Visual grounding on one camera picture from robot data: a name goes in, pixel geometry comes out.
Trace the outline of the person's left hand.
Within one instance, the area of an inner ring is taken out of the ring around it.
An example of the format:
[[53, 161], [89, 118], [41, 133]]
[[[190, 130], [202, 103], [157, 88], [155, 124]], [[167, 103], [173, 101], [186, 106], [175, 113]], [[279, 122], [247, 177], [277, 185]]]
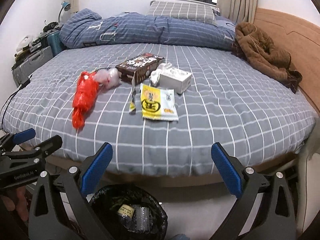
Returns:
[[29, 211], [27, 208], [27, 200], [25, 198], [25, 186], [9, 190], [5, 195], [1, 195], [5, 207], [8, 211], [16, 210], [21, 220], [26, 222], [29, 218]]

